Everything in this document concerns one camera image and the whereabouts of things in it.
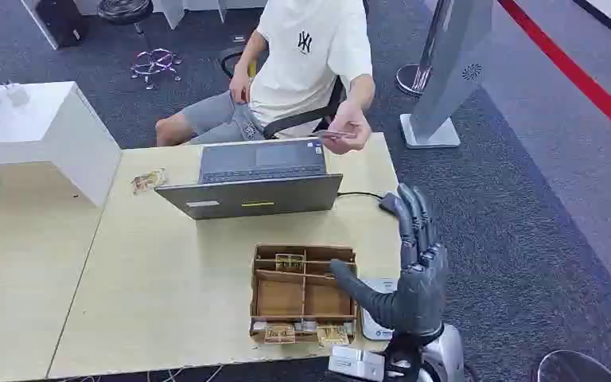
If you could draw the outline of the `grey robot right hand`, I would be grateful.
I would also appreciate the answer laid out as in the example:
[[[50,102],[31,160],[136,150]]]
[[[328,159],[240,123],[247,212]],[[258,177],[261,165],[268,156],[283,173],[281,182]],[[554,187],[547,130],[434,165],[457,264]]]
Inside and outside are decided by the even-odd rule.
[[[400,275],[396,290],[373,290],[338,259],[330,263],[339,288],[384,328],[396,334],[430,336],[442,328],[448,254],[438,242],[429,205],[416,186],[400,183],[380,205],[399,222]]]

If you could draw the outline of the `person's left hand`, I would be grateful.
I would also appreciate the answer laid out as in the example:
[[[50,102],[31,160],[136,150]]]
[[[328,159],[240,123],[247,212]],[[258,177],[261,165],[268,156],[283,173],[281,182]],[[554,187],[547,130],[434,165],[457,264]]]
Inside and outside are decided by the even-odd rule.
[[[371,128],[360,105],[344,101],[321,141],[334,154],[362,150],[371,135]]]

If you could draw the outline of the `person's right hand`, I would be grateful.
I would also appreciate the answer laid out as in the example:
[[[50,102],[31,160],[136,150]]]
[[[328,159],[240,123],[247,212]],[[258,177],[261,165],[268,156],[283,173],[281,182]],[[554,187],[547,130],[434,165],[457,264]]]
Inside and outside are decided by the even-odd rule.
[[[238,64],[229,84],[229,91],[236,103],[248,103],[250,99],[251,77],[246,65]]]

